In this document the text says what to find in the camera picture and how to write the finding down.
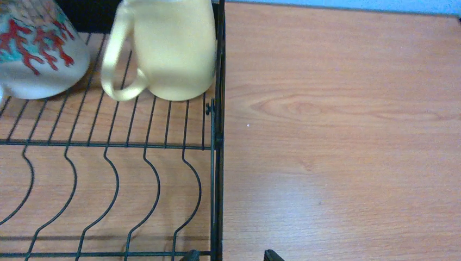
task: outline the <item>coral pattern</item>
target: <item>coral pattern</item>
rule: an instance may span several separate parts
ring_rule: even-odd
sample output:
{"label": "coral pattern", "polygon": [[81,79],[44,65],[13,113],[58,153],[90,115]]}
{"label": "coral pattern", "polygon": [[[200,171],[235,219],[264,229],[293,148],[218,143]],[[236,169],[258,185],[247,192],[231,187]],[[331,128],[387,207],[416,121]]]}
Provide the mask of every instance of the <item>coral pattern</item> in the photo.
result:
{"label": "coral pattern", "polygon": [[[7,3],[9,12],[0,14],[0,21],[7,21],[7,31],[0,34],[0,63],[20,58],[38,76],[40,72],[32,61],[39,64],[46,61],[52,69],[59,70],[55,64],[58,58],[50,54],[53,51],[58,53],[65,66],[74,64],[63,46],[66,41],[74,40],[75,36],[66,27],[67,18],[54,1],[21,0]],[[2,16],[9,17],[5,20],[1,19]]]}

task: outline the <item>blue wall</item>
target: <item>blue wall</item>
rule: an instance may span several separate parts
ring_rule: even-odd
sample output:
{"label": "blue wall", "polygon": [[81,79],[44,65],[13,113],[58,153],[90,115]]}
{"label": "blue wall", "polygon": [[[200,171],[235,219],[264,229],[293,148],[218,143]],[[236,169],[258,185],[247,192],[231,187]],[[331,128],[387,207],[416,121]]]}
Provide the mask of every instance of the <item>blue wall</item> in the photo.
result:
{"label": "blue wall", "polygon": [[230,2],[253,2],[267,4],[305,5],[377,11],[448,14],[461,12],[461,0],[228,0]]}

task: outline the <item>wooden countertop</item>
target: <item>wooden countertop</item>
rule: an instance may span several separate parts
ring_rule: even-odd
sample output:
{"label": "wooden countertop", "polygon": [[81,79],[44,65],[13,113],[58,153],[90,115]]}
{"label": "wooden countertop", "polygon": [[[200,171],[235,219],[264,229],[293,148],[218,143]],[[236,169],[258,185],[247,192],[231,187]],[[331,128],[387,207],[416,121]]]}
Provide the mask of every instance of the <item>wooden countertop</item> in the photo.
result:
{"label": "wooden countertop", "polygon": [[[461,26],[454,18],[393,15],[229,3],[225,129],[225,260],[262,260],[276,250],[290,260],[461,259]],[[101,35],[90,39],[93,65]],[[128,59],[128,48],[122,61]],[[120,75],[124,65],[120,62]],[[129,83],[135,63],[128,69]],[[99,74],[88,75],[64,97],[49,99],[33,139],[106,142],[116,103],[102,95]],[[89,91],[77,119],[77,111]],[[207,93],[207,101],[213,92]],[[111,141],[163,142],[168,103],[152,95],[120,103]],[[98,117],[95,111],[101,101]],[[0,121],[9,135],[23,101],[13,99]],[[13,139],[27,138],[43,101],[31,101]],[[191,101],[187,141],[202,142],[201,99]],[[174,103],[168,142],[181,144],[186,104]],[[210,122],[205,120],[204,143]],[[24,207],[0,226],[0,252],[74,252],[82,230],[113,209],[85,237],[83,251],[177,251],[209,246],[209,151],[0,146],[0,220],[25,195],[30,166],[35,185]]]}
{"label": "wooden countertop", "polygon": [[225,260],[461,259],[455,18],[226,5]]}

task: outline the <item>mug handle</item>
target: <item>mug handle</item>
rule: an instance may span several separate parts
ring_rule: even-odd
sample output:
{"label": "mug handle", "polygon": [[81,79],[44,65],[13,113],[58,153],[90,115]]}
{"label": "mug handle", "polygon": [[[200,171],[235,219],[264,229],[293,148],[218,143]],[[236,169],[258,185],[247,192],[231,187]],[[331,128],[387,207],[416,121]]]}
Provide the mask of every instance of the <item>mug handle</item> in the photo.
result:
{"label": "mug handle", "polygon": [[122,102],[138,96],[148,86],[148,79],[138,68],[135,81],[123,90],[114,90],[114,75],[119,62],[123,42],[132,32],[133,13],[123,3],[117,9],[114,24],[110,32],[109,42],[105,50],[101,66],[101,85],[104,91],[114,100]]}

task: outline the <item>white mug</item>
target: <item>white mug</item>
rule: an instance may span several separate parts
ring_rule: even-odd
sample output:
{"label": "white mug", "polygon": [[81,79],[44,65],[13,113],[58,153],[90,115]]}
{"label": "white mug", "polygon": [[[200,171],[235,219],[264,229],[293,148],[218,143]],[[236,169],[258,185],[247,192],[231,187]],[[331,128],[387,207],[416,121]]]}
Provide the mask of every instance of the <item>white mug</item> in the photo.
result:
{"label": "white mug", "polygon": [[[120,51],[130,35],[138,75],[130,86],[114,90]],[[117,101],[130,100],[144,89],[165,100],[189,100],[211,86],[215,60],[210,0],[123,0],[102,62],[101,84]]]}
{"label": "white mug", "polygon": [[89,64],[85,42],[53,0],[0,0],[0,93],[53,96],[78,82]]}

